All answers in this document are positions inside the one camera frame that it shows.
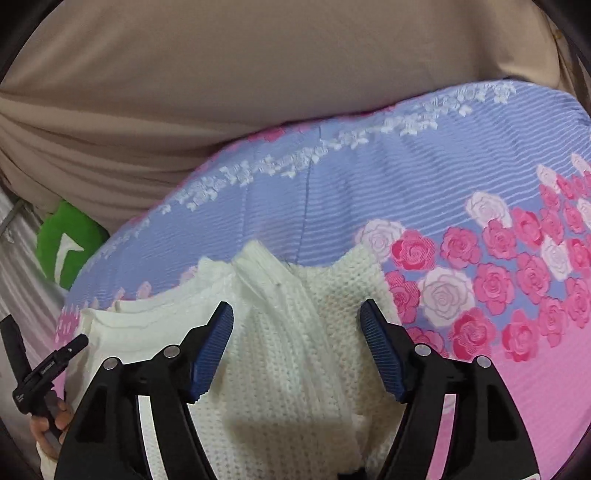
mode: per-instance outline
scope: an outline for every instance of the knitted sweater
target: knitted sweater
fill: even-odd
[[[282,264],[256,242],[230,264],[204,258],[195,278],[174,290],[117,302],[114,312],[83,311],[79,330],[90,344],[71,369],[74,406],[105,358],[151,358],[207,323],[224,300],[235,327],[210,391],[189,407],[216,476],[335,480],[363,465],[375,476],[403,407],[385,392],[358,326],[370,297],[397,321],[380,267],[363,247],[326,268]],[[166,479],[150,399],[139,406],[152,477]]]

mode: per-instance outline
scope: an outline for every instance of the white knit fabric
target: white knit fabric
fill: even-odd
[[[231,262],[203,259],[194,279],[115,312],[84,310],[90,344],[72,372],[75,405],[102,361],[151,358],[205,324],[224,300],[235,326],[210,391],[191,416],[220,480],[335,480],[365,465],[375,476],[403,408],[383,388],[357,314],[367,298],[397,320],[373,255],[356,247],[335,265],[285,265],[251,242]],[[154,480],[166,479],[149,398],[142,432]]]

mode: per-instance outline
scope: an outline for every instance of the gray satin curtain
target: gray satin curtain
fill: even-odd
[[[13,206],[0,190],[0,223]],[[39,220],[25,207],[0,236],[0,320],[11,314],[17,321],[32,365],[37,365],[53,350],[57,317],[64,301],[63,290],[48,282],[37,264],[38,228]],[[38,465],[28,419],[18,412],[12,401],[15,385],[4,344],[0,342],[0,418],[27,460]]]

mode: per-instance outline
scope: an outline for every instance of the sweater sleeve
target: sweater sleeve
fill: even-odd
[[[43,480],[53,480],[56,474],[57,461],[47,456],[37,443],[37,452],[41,458],[41,476]]]

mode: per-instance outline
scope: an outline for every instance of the bedsheet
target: bedsheet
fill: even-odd
[[[175,287],[250,239],[301,265],[362,243],[415,341],[491,356],[550,479],[591,421],[590,127],[570,95],[504,80],[253,135],[97,252],[57,346],[79,309]],[[449,401],[431,479],[452,419]]]

